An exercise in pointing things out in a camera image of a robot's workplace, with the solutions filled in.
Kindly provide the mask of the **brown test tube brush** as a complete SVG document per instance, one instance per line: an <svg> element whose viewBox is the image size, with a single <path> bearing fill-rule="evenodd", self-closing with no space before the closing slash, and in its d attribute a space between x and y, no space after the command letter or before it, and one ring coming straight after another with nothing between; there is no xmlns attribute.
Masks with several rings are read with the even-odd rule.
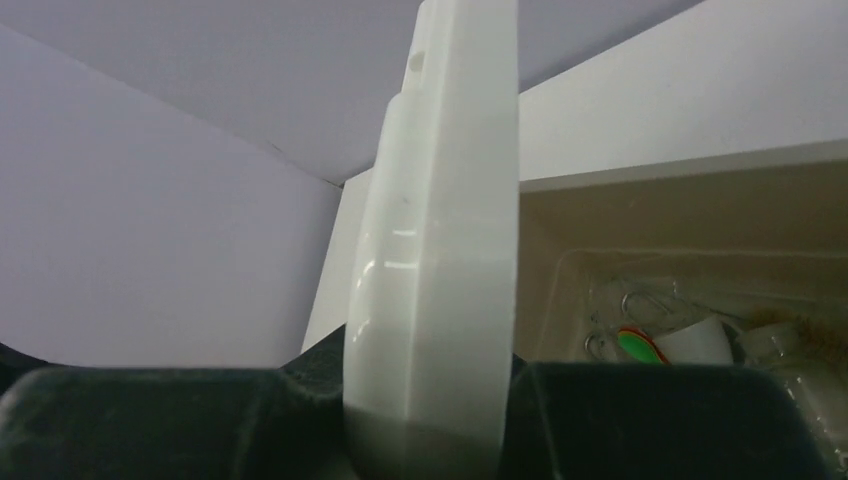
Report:
<svg viewBox="0 0 848 480"><path fill-rule="evenodd" d="M755 310L747 319L750 330L788 322L798 334L804 353L847 373L847 324L829 318L777 308Z"/></svg>

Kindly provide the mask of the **white bin lid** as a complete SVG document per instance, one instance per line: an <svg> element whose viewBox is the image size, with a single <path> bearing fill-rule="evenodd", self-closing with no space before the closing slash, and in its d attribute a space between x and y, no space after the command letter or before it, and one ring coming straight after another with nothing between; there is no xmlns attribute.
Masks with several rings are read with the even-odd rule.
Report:
<svg viewBox="0 0 848 480"><path fill-rule="evenodd" d="M387 106L343 358L363 479L492 479L516 312L518 7L425 1Z"/></svg>

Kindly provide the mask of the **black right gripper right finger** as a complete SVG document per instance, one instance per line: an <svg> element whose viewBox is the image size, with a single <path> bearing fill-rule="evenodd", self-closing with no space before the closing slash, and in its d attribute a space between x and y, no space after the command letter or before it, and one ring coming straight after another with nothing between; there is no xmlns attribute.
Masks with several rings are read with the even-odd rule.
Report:
<svg viewBox="0 0 848 480"><path fill-rule="evenodd" d="M509 394L503 479L815 479L770 376L742 367L531 363Z"/></svg>

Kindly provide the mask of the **beige plastic bin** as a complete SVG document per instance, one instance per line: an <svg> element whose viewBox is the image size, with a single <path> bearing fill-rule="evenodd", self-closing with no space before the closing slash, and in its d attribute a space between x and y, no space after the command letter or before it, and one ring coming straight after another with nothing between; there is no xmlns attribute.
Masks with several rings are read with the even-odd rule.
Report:
<svg viewBox="0 0 848 480"><path fill-rule="evenodd" d="M594 362L593 307L646 291L670 308L659 336L707 317L733 360L755 310L847 324L847 144L843 140L566 177L521 195L516 353ZM847 474L847 373L800 348L769 365L839 477Z"/></svg>

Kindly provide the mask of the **small glass beaker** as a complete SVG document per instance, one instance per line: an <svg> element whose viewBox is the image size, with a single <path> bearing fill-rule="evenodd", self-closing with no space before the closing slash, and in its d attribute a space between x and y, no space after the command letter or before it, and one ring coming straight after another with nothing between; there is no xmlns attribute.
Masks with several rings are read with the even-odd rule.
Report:
<svg viewBox="0 0 848 480"><path fill-rule="evenodd" d="M716 316L655 337L653 342L672 365L729 366L734 363L723 322Z"/></svg>

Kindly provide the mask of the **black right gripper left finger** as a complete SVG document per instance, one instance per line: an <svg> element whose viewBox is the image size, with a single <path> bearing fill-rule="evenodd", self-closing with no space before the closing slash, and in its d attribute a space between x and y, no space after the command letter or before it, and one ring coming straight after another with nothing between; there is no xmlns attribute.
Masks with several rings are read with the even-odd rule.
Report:
<svg viewBox="0 0 848 480"><path fill-rule="evenodd" d="M45 365L5 382L5 479L331 479L343 466L337 329L276 369Z"/></svg>

